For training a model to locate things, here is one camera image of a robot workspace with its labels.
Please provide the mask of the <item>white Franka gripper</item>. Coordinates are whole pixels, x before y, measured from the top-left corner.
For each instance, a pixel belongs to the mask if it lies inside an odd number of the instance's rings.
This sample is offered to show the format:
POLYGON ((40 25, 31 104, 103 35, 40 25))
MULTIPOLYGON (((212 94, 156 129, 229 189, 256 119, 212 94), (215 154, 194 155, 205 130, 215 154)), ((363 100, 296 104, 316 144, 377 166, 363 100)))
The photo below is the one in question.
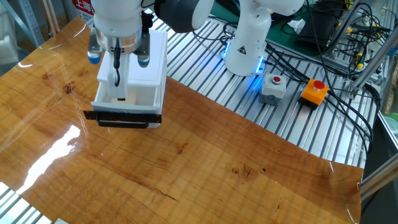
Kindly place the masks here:
POLYGON ((129 54, 121 54, 116 60, 114 53, 109 53, 109 68, 106 73, 108 95, 110 98, 125 101, 128 92, 129 54))

